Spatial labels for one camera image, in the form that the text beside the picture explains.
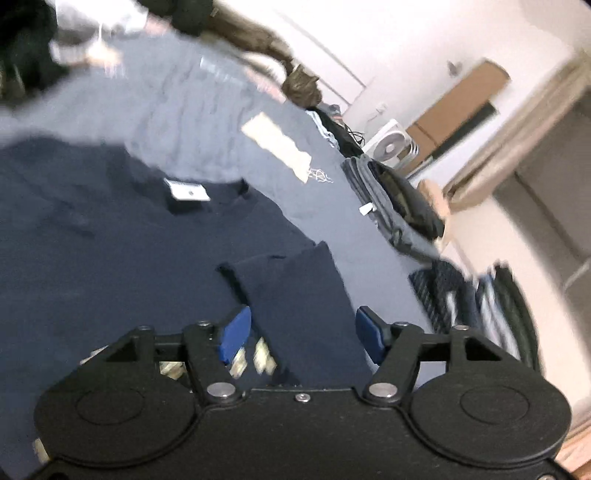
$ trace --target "clothing pile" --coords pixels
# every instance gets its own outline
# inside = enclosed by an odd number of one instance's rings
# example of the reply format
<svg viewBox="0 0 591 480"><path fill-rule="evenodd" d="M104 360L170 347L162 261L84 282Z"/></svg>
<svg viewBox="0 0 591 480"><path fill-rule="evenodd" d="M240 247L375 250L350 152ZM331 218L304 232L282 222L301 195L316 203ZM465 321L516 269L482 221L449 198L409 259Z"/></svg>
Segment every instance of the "clothing pile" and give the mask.
<svg viewBox="0 0 591 480"><path fill-rule="evenodd" d="M124 147L50 138L9 145L0 158L5 456L34 461L38 396L141 325L178 333L247 305L242 388L369 381L328 246L246 181L169 179ZM276 367L256 368L261 339Z"/></svg>
<svg viewBox="0 0 591 480"><path fill-rule="evenodd" d="M340 109L337 105L327 105L325 103L321 103L316 108L308 109L309 114L312 112L315 113L315 115L311 115L312 118L316 119L317 117L322 123L323 129L320 129L320 126L316 120L314 120L322 136L327 138L327 140L332 143L332 141L327 137L327 133L331 134L335 138L339 146L339 150L345 158L360 157L363 155L363 150L361 150L359 144L347 131L345 124L335 120L336 118L342 118Z"/></svg>
<svg viewBox="0 0 591 480"><path fill-rule="evenodd" d="M540 371L534 322L508 267L495 264L487 274L466 280L454 265L437 260L409 279L436 333L467 325Z"/></svg>
<svg viewBox="0 0 591 480"><path fill-rule="evenodd" d="M343 171L368 215L399 251L420 260L439 258L433 241L445 224L425 197L395 170L367 155L346 158Z"/></svg>

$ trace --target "dark blue fabric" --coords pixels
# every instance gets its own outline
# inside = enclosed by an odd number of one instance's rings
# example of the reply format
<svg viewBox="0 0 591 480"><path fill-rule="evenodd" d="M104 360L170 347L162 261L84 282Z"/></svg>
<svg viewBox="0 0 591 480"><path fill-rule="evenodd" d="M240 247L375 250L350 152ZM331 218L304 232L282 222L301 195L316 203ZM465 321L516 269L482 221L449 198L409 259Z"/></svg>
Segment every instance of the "dark blue fabric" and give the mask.
<svg viewBox="0 0 591 480"><path fill-rule="evenodd" d="M138 325L221 321L243 302L219 264L314 246L245 182L181 204L122 147L39 138L0 159L0 465L14 477L38 467L38 396L92 350Z"/></svg>
<svg viewBox="0 0 591 480"><path fill-rule="evenodd" d="M271 354L304 387L362 387L371 377L355 314L328 246L223 266Z"/></svg>

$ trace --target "white wall outlet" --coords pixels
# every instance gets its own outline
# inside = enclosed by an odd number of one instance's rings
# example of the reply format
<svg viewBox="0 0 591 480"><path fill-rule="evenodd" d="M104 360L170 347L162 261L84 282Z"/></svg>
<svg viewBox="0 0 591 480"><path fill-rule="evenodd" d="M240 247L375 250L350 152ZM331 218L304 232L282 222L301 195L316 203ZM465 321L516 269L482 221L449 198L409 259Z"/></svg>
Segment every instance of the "white wall outlet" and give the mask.
<svg viewBox="0 0 591 480"><path fill-rule="evenodd" d="M375 108L375 111L380 115L382 115L386 110L388 110L388 104L386 102L379 103Z"/></svg>

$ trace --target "folded clothing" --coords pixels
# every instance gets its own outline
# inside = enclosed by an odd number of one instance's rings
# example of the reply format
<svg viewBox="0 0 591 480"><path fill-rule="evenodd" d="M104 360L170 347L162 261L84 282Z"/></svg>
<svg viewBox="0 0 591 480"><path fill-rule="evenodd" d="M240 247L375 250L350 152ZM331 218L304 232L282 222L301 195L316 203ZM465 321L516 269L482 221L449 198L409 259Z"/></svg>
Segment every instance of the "folded clothing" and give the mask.
<svg viewBox="0 0 591 480"><path fill-rule="evenodd" d="M386 191L394 209L410 226L429 240L443 236L445 224L405 177L375 160L369 163L369 167Z"/></svg>
<svg viewBox="0 0 591 480"><path fill-rule="evenodd" d="M509 323L507 323L505 312L501 307L497 292L493 286L492 275L487 274L480 277L478 290L480 292L478 294L478 300L481 308L485 309L487 316L489 315L487 318L489 321L485 321L491 330L487 330L487 332L492 334L489 338L517 360L521 360L515 335Z"/></svg>
<svg viewBox="0 0 591 480"><path fill-rule="evenodd" d="M496 264L494 273L480 276L475 288L454 265L440 260L413 272L409 280L436 333L468 325L540 371L535 326L509 268Z"/></svg>
<svg viewBox="0 0 591 480"><path fill-rule="evenodd" d="M411 273L409 280L436 333L449 333L456 323L482 324L473 308L459 307L466 303L466 300L459 301L465 294L466 281L462 272L451 263L434 261L430 268Z"/></svg>
<svg viewBox="0 0 591 480"><path fill-rule="evenodd" d="M394 248L404 254L426 261L438 259L437 248L395 210L386 191L371 172L371 162L373 160L367 155L351 157L345 159L342 168L362 203L374 204L375 214L372 217L379 230Z"/></svg>
<svg viewBox="0 0 591 480"><path fill-rule="evenodd" d="M326 243L221 266L285 377L304 387L362 387L371 377L355 313Z"/></svg>
<svg viewBox="0 0 591 480"><path fill-rule="evenodd" d="M541 372L538 335L519 286L508 267L495 264L495 291L513 331L521 358L534 370Z"/></svg>

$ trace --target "white box fan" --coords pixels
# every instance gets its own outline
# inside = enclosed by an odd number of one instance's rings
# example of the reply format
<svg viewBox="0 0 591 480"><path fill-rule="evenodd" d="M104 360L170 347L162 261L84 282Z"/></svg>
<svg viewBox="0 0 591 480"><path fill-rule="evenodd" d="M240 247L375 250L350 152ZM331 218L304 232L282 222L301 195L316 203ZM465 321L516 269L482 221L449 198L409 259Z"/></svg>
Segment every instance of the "white box fan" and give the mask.
<svg viewBox="0 0 591 480"><path fill-rule="evenodd" d="M399 158L405 150L407 152L404 158ZM375 161L389 167L401 167L402 163L407 163L418 155L417 144L394 119L379 129L378 133L365 144L363 151Z"/></svg>

